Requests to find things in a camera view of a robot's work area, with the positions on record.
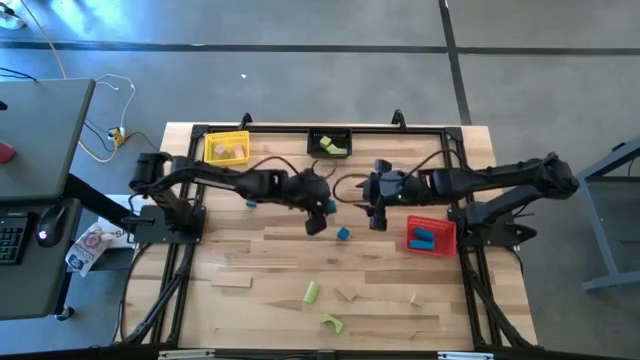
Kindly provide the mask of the black plastic basket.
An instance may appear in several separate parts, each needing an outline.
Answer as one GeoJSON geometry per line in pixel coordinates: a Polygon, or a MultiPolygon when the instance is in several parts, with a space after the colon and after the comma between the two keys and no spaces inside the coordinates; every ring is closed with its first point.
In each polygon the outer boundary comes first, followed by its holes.
{"type": "Polygon", "coordinates": [[[307,133],[307,154],[314,159],[346,159],[352,153],[352,134],[348,128],[310,128],[307,133]],[[322,137],[332,140],[331,145],[348,150],[347,155],[332,155],[319,144],[322,137]]]}

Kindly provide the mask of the grey desk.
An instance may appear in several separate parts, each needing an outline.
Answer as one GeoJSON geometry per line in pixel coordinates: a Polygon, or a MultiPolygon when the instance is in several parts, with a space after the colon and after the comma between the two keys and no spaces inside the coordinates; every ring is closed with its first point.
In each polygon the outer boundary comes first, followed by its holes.
{"type": "Polygon", "coordinates": [[[0,321],[41,318],[64,308],[65,256],[82,206],[65,198],[77,142],[95,83],[91,79],[0,82],[0,141],[16,152],[0,164],[0,215],[28,213],[20,261],[0,265],[0,321]],[[53,204],[66,209],[60,242],[37,242],[40,216],[53,204]]]}

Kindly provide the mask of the white floor object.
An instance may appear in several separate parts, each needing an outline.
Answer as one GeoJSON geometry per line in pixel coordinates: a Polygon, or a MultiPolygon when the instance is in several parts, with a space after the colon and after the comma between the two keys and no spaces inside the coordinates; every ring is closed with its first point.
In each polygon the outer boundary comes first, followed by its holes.
{"type": "Polygon", "coordinates": [[[12,9],[0,5],[0,28],[18,30],[24,26],[25,22],[12,9]]]}

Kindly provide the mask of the black computer mouse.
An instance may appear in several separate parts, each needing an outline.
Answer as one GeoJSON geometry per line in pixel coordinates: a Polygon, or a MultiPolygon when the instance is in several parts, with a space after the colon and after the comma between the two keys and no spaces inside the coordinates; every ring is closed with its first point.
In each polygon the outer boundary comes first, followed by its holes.
{"type": "Polygon", "coordinates": [[[62,203],[51,205],[41,216],[37,225],[37,242],[50,248],[57,245],[62,237],[66,209],[62,203]]]}

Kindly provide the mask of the long wooden plank block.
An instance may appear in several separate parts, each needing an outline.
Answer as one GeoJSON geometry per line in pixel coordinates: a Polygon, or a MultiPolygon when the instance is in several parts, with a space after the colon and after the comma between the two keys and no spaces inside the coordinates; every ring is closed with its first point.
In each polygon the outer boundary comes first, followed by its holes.
{"type": "Polygon", "coordinates": [[[253,276],[249,273],[215,272],[210,282],[215,287],[250,288],[253,276]]]}

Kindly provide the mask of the white paper sheet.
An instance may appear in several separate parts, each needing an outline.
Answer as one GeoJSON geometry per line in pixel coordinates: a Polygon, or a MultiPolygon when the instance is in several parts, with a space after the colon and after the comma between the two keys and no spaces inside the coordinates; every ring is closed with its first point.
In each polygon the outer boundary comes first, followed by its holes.
{"type": "MultiPolygon", "coordinates": [[[[108,198],[115,201],[119,205],[125,207],[126,209],[129,209],[128,195],[110,194],[108,195],[108,198]]],[[[132,200],[134,214],[138,215],[140,213],[141,207],[146,204],[147,204],[146,200],[140,197],[134,198],[132,200]]],[[[124,249],[124,248],[138,249],[139,248],[139,245],[134,241],[133,235],[128,235],[124,230],[110,223],[108,220],[102,217],[99,217],[97,220],[97,224],[99,224],[100,227],[105,232],[110,233],[112,235],[113,239],[111,244],[109,245],[110,249],[124,249]]]]}

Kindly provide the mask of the grey metal table frame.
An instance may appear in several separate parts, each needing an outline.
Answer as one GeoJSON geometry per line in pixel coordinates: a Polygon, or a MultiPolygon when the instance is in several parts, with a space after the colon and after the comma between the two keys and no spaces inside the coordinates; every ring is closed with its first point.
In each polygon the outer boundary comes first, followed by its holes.
{"type": "Polygon", "coordinates": [[[614,256],[614,240],[640,245],[640,175],[613,176],[623,165],[640,164],[640,136],[623,142],[578,173],[593,233],[606,267],[606,274],[583,282],[592,292],[625,285],[640,285],[640,269],[622,271],[614,256]]]}

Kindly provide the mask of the green arch block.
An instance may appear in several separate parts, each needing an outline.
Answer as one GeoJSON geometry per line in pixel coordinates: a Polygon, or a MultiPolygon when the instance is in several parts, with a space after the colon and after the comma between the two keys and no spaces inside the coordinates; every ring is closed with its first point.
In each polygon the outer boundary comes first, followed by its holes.
{"type": "Polygon", "coordinates": [[[321,315],[321,323],[322,324],[326,324],[329,323],[333,326],[334,331],[337,334],[340,334],[344,328],[344,324],[337,318],[335,318],[334,316],[328,314],[328,313],[324,313],[321,315]]]}

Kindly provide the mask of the yellow plastic basket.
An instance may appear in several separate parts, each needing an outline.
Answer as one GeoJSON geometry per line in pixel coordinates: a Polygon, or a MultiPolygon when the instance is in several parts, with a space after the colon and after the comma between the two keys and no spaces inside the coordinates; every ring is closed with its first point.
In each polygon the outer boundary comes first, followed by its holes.
{"type": "Polygon", "coordinates": [[[250,157],[250,133],[248,131],[216,132],[205,136],[204,161],[216,166],[244,165],[250,157]],[[215,147],[224,145],[229,156],[220,159],[215,154],[215,147]],[[234,147],[241,145],[244,148],[245,157],[236,158],[234,147]]]}

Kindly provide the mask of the black desk support bar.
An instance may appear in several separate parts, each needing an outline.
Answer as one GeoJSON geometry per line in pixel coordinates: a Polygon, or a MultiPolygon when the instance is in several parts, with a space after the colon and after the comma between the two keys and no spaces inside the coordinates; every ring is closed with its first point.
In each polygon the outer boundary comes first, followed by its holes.
{"type": "Polygon", "coordinates": [[[126,228],[123,219],[129,216],[129,209],[110,199],[73,174],[69,174],[67,177],[63,196],[79,200],[84,208],[94,214],[121,229],[126,228]]]}

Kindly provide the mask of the black keyboard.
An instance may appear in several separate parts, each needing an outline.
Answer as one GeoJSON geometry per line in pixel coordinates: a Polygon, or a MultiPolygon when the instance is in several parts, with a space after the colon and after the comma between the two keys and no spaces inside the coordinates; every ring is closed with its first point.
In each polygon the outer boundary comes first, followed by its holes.
{"type": "Polygon", "coordinates": [[[19,263],[29,220],[28,213],[0,215],[0,265],[19,263]]]}

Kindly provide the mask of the red plastic basket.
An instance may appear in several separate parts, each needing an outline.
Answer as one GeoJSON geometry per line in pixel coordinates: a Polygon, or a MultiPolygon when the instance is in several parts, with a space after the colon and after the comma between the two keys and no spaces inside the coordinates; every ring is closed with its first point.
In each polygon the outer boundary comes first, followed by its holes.
{"type": "Polygon", "coordinates": [[[453,258],[457,253],[457,227],[452,221],[410,215],[407,218],[405,248],[410,252],[453,258]],[[434,233],[434,250],[413,250],[408,247],[410,240],[420,240],[413,236],[415,227],[421,227],[434,233]]]}

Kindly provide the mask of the silver bracket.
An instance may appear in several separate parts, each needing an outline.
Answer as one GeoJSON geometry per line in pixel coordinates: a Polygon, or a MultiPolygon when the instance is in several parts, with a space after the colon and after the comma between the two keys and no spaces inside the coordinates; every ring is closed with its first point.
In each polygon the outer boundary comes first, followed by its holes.
{"type": "Polygon", "coordinates": [[[180,349],[160,351],[157,360],[206,360],[215,357],[215,352],[203,349],[180,349]]]}
{"type": "Polygon", "coordinates": [[[438,360],[495,360],[492,353],[441,351],[437,353],[438,360]]]}

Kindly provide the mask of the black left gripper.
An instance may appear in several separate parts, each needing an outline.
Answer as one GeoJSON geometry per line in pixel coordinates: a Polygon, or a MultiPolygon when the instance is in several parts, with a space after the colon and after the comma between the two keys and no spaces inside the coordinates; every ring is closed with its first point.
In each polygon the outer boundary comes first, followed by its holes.
{"type": "Polygon", "coordinates": [[[311,168],[287,178],[282,183],[281,204],[307,213],[306,233],[314,236],[327,227],[325,206],[331,198],[326,179],[311,168]]]}

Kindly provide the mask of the white printed snack bag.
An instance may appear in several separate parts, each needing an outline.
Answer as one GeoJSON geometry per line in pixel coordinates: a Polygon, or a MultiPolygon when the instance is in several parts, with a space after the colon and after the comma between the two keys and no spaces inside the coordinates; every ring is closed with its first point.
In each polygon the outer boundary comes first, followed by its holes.
{"type": "Polygon", "coordinates": [[[92,224],[69,248],[65,262],[73,273],[85,277],[104,251],[116,239],[113,232],[92,224]]]}

